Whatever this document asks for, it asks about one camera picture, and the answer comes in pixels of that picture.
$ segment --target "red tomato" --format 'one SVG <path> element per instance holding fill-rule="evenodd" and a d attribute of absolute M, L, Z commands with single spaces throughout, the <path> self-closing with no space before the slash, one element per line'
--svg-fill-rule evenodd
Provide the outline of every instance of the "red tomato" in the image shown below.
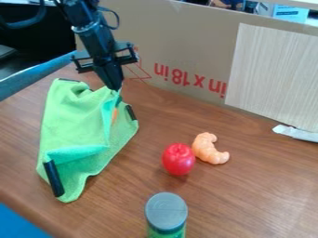
<path fill-rule="evenodd" d="M 194 165 L 195 157 L 189 146 L 182 143 L 169 145 L 162 156 L 164 168 L 172 175 L 185 175 Z"/>

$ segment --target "toy croissant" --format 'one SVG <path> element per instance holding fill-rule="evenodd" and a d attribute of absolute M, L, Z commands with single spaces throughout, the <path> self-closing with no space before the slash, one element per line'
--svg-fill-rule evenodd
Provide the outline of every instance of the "toy croissant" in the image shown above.
<path fill-rule="evenodd" d="M 230 159 L 228 152 L 218 152 L 214 147 L 214 142 L 218 140 L 217 136 L 208 132 L 196 136 L 192 151 L 199 159 L 213 165 L 224 164 Z"/>

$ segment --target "white paper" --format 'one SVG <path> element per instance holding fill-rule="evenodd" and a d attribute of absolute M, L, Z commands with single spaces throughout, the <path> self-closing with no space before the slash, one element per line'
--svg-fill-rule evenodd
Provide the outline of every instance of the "white paper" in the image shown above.
<path fill-rule="evenodd" d="M 293 126 L 278 125 L 272 129 L 277 134 L 286 135 L 294 139 L 307 140 L 318 143 L 318 133 L 295 129 Z"/>

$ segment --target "can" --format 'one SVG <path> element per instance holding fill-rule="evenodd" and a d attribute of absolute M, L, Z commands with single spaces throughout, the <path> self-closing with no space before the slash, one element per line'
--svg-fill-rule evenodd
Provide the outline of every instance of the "can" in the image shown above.
<path fill-rule="evenodd" d="M 188 206 L 171 192 L 159 192 L 145 205 L 147 238 L 184 238 Z"/>

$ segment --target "wooden table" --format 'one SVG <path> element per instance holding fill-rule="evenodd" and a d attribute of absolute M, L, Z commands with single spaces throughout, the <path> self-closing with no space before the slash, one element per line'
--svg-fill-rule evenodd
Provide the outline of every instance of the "wooden table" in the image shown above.
<path fill-rule="evenodd" d="M 189 207 L 188 238 L 317 237 L 318 146 L 272 133 L 278 123 L 203 103 L 142 82 L 126 81 L 124 100 L 139 118 L 138 134 L 75 202 L 63 204 L 35 173 L 46 93 L 54 78 L 102 86 L 94 73 L 69 65 L 0 103 L 0 198 L 60 237 L 144 237 L 144 205 L 175 192 Z M 161 166 L 164 147 L 219 136 L 230 162 L 197 161 L 188 177 Z"/>

